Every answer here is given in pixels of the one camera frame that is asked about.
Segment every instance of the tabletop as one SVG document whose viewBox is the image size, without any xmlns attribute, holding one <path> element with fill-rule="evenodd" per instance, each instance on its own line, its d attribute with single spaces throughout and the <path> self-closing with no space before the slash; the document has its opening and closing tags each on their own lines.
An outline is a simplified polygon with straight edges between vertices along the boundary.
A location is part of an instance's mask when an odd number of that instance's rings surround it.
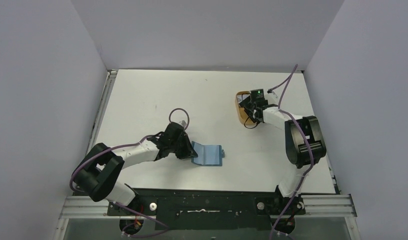
<svg viewBox="0 0 408 240">
<path fill-rule="evenodd" d="M 236 93 L 271 88 L 288 73 L 121 69 L 109 94 L 96 143 L 136 143 L 166 129 L 172 109 L 190 116 L 191 141 L 221 145 L 222 166 L 199 166 L 174 154 L 121 171 L 119 181 L 132 188 L 273 192 L 291 163 L 285 133 L 269 124 L 247 129 L 238 119 Z M 283 87 L 275 92 L 281 95 Z M 313 109 L 302 73 L 295 73 L 282 109 L 302 116 Z M 175 122 L 185 114 L 173 114 Z M 309 173 L 303 193 L 335 193 L 326 158 Z"/>
</svg>

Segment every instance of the bolt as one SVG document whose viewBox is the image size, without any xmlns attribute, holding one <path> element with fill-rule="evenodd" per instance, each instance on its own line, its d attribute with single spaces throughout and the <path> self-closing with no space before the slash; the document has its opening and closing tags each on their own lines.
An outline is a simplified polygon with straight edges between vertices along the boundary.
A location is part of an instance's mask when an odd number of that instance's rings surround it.
<svg viewBox="0 0 408 240">
<path fill-rule="evenodd" d="M 155 211 L 156 209 L 157 209 L 157 204 L 156 204 L 155 202 L 152 202 L 152 203 L 149 205 L 149 210 Z"/>
<path fill-rule="evenodd" d="M 262 202 L 257 203 L 257 209 L 258 209 L 258 210 L 263 210 L 263 209 L 265 209 L 265 204 L 262 203 Z"/>
</svg>

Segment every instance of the gray wall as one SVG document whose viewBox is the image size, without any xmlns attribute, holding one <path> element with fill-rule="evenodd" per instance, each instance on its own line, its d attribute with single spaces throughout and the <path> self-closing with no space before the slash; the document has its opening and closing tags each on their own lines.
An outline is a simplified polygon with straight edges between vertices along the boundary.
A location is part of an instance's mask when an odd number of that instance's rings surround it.
<svg viewBox="0 0 408 240">
<path fill-rule="evenodd" d="M 362 238 L 408 239 L 408 0 L 345 0 L 304 76 Z"/>
<path fill-rule="evenodd" d="M 344 0 L 71 0 L 109 69 L 304 70 Z"/>
<path fill-rule="evenodd" d="M 106 74 L 70 0 L 0 1 L 0 240 L 52 238 Z"/>
</svg>

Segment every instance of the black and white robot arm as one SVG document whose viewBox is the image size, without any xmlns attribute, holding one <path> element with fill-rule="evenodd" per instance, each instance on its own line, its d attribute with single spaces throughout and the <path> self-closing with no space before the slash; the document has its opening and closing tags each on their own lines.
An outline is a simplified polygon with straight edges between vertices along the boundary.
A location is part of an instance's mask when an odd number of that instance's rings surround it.
<svg viewBox="0 0 408 240">
<path fill-rule="evenodd" d="M 107 199 L 128 206 L 136 194 L 127 184 L 117 180 L 121 170 L 160 160 L 170 153 L 174 153 L 178 159 L 198 156 L 184 126 L 175 122 L 169 123 L 164 132 L 130 145 L 111 150 L 104 143 L 96 144 L 73 172 L 72 181 L 95 202 Z"/>
<path fill-rule="evenodd" d="M 290 116 L 278 108 L 277 103 L 269 104 L 263 89 L 250 91 L 249 96 L 240 103 L 240 106 L 244 108 L 245 113 L 254 123 L 270 124 L 285 132 L 285 150 L 291 165 L 285 169 L 286 174 L 279 183 L 278 189 L 284 198 L 292 197 L 295 191 L 297 191 L 296 195 L 299 195 L 301 187 L 297 190 L 297 186 L 305 172 L 311 167 L 311 161 L 309 151 L 297 126 Z M 317 164 L 326 155 L 325 142 L 318 119 L 315 116 L 291 115 L 298 122 L 310 145 L 313 164 Z"/>
</svg>

